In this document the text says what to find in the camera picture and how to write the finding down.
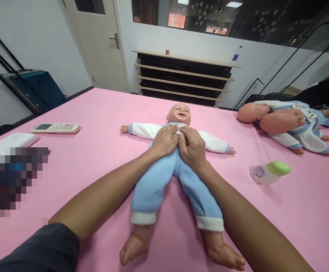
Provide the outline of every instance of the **remote control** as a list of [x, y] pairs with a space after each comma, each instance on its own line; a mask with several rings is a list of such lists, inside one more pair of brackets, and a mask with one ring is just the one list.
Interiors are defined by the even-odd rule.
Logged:
[[80, 129], [79, 124], [68, 123], [52, 123], [52, 124], [39, 124], [31, 129], [33, 133], [59, 133], [59, 134], [74, 134]]

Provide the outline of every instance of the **wooden shelf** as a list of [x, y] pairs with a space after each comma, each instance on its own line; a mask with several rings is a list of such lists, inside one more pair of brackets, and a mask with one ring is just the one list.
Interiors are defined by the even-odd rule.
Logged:
[[142, 73], [139, 73], [138, 75], [136, 75], [136, 77], [139, 78], [139, 79], [146, 79], [146, 80], [151, 80], [151, 81], [170, 83], [170, 84], [182, 85], [182, 86], [187, 86], [187, 87], [206, 89], [206, 90], [211, 90], [211, 91], [226, 91], [226, 92], [229, 91], [226, 88], [218, 89], [218, 88], [212, 88], [212, 87], [206, 87], [206, 86], [200, 86], [200, 85], [193, 85], [193, 84], [187, 84], [187, 83], [181, 83], [181, 82], [175, 82], [175, 81], [169, 81], [169, 80], [163, 80], [163, 79], [156, 79], [156, 78], [152, 78], [152, 77], [143, 77]]
[[209, 107], [209, 108], [219, 108], [218, 105], [216, 105], [216, 104], [213, 107], [211, 107], [211, 106], [205, 106], [205, 105], [200, 105], [200, 106]]
[[184, 71], [179, 71], [179, 70], [173, 70], [173, 69], [167, 69], [167, 68], [161, 68], [161, 67], [155, 67], [155, 66], [149, 66], [149, 65], [143, 65], [139, 62], [134, 64], [135, 67], [143, 67], [143, 68], [148, 68], [148, 69], [153, 69], [153, 70], [160, 70], [160, 71], [165, 71], [165, 72], [172, 72], [172, 73], [178, 73], [178, 74], [186, 74], [190, 76], [199, 76], [199, 77], [206, 77], [206, 78], [211, 78], [211, 79], [219, 79], [219, 80], [226, 80], [226, 81], [235, 81], [232, 77], [226, 78], [226, 77], [217, 77], [217, 76], [210, 76], [210, 75], [205, 75], [205, 74], [197, 74], [197, 73], [191, 73], [191, 72], [184, 72]]
[[165, 53], [157, 53], [157, 52], [151, 52], [151, 51], [132, 50], [132, 52], [142, 53], [142, 54], [147, 54], [147, 55], [152, 55], [152, 56], [167, 57], [167, 58], [172, 58], [172, 59], [188, 60], [188, 61], [205, 63], [205, 64], [226, 66], [226, 67], [232, 67], [232, 68], [241, 68], [240, 66], [231, 65], [227, 62], [217, 62], [217, 61], [210, 61], [210, 60], [203, 60], [203, 59], [195, 59], [195, 58], [176, 56], [176, 55], [171, 55], [171, 54], [166, 55]]
[[197, 96], [197, 95], [194, 95], [194, 94], [185, 94], [185, 93], [179, 93], [179, 92], [173, 92], [173, 91], [166, 91], [166, 90], [149, 88], [149, 87], [142, 87], [142, 85], [140, 83], [137, 85], [137, 87], [139, 89], [145, 89], [145, 90], [151, 90], [151, 91], [158, 91], [158, 92], [162, 92], [162, 93], [178, 94], [178, 95], [182, 95], [182, 96], [190, 96], [190, 97], [207, 99], [207, 100], [222, 101], [221, 98], [211, 98], [211, 97], [205, 97], [205, 96]]

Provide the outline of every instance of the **door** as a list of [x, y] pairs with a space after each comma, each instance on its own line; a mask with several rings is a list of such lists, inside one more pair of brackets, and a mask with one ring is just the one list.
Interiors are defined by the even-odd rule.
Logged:
[[113, 0], [62, 0], [98, 88], [127, 92]]

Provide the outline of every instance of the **plastic bottle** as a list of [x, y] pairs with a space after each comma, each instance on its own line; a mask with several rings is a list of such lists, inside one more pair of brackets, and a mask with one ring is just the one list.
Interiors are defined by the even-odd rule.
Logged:
[[242, 48], [242, 46], [240, 46], [240, 48], [239, 48], [239, 49], [237, 49], [237, 51], [236, 51], [235, 55], [233, 55], [233, 58], [232, 58], [232, 61], [231, 61], [230, 65], [234, 65], [234, 64], [235, 64], [235, 62], [236, 62], [237, 58], [238, 58], [238, 57], [239, 57], [239, 55], [240, 55], [240, 52], [241, 52], [241, 48]]
[[291, 168], [286, 163], [273, 161], [268, 164], [256, 166], [250, 171], [250, 175], [257, 183], [269, 185], [278, 181], [281, 176], [289, 174], [291, 171]]

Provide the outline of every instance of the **suitcase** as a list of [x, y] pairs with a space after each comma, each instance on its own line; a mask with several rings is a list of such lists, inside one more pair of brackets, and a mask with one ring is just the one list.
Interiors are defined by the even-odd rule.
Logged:
[[0, 40], [1, 46], [17, 63], [16, 71], [1, 55], [0, 64], [8, 73], [0, 75], [0, 80], [35, 114], [40, 115], [67, 101], [51, 75], [42, 70], [24, 69], [14, 55]]

